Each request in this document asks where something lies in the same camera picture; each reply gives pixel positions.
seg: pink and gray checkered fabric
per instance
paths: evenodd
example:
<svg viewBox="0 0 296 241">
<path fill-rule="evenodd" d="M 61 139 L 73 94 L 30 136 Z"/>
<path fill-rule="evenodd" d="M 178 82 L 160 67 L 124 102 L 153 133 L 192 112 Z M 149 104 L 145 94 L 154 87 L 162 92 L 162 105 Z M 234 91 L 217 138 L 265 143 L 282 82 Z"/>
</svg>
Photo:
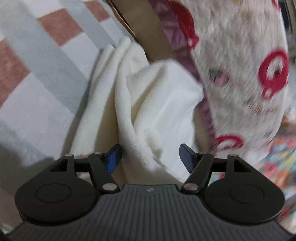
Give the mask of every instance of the pink and gray checkered fabric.
<svg viewBox="0 0 296 241">
<path fill-rule="evenodd" d="M 0 1 L 0 229 L 17 188 L 70 150 L 99 51 L 128 36 L 103 1 Z"/>
</svg>

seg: ribbed plastic surface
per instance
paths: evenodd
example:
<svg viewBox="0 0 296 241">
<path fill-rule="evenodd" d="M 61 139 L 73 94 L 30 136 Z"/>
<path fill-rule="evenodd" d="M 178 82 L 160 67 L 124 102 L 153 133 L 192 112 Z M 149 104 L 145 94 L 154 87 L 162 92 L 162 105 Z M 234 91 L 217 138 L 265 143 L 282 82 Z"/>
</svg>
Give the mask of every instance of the ribbed plastic surface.
<svg viewBox="0 0 296 241">
<path fill-rule="evenodd" d="M 287 241 L 276 222 L 238 226 L 209 213 L 197 196 L 174 185 L 125 185 L 104 195 L 86 216 L 43 227 L 24 222 L 10 234 L 15 241 Z"/>
</svg>

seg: small logo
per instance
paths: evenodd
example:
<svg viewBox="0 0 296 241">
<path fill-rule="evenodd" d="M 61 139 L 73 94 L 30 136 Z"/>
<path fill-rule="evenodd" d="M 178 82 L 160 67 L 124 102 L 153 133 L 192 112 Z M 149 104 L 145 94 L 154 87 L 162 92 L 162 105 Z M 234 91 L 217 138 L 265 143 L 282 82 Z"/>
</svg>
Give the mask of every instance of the small logo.
<svg viewBox="0 0 296 241">
<path fill-rule="evenodd" d="M 210 70 L 209 75 L 211 81 L 220 86 L 226 85 L 229 81 L 228 75 L 220 70 Z"/>
<path fill-rule="evenodd" d="M 147 192 L 153 192 L 154 191 L 154 188 L 148 188 L 146 189 Z"/>
</svg>

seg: maroon fabric trim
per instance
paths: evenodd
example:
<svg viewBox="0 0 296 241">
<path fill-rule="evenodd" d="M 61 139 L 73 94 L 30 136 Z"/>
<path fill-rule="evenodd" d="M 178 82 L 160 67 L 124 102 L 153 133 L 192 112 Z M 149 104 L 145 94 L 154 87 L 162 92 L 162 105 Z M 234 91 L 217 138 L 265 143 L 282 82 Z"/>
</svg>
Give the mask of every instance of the maroon fabric trim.
<svg viewBox="0 0 296 241">
<path fill-rule="evenodd" d="M 178 19 L 171 10 L 167 0 L 148 0 L 154 12 L 158 15 L 163 31 L 172 47 L 173 53 L 177 61 L 187 69 L 196 80 L 202 84 L 200 76 L 194 61 L 192 60 L 190 50 L 182 32 Z M 213 125 L 210 107 L 207 101 L 207 96 L 204 91 L 204 98 L 197 106 L 200 110 L 202 124 L 209 135 L 210 144 L 215 144 L 215 128 Z"/>
</svg>

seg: white fleece blanket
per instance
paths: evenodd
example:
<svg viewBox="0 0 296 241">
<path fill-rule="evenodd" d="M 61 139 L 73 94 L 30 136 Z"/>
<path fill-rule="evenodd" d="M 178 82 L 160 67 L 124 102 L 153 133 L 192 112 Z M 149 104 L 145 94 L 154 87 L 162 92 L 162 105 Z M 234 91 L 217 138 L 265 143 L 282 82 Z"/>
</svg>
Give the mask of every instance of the white fleece blanket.
<svg viewBox="0 0 296 241">
<path fill-rule="evenodd" d="M 189 175 L 179 146 L 195 148 L 193 113 L 202 98 L 202 86 L 177 62 L 149 64 L 129 39 L 110 45 L 95 68 L 71 153 L 87 156 L 120 143 L 122 166 L 113 176 L 119 184 L 179 185 Z"/>
</svg>

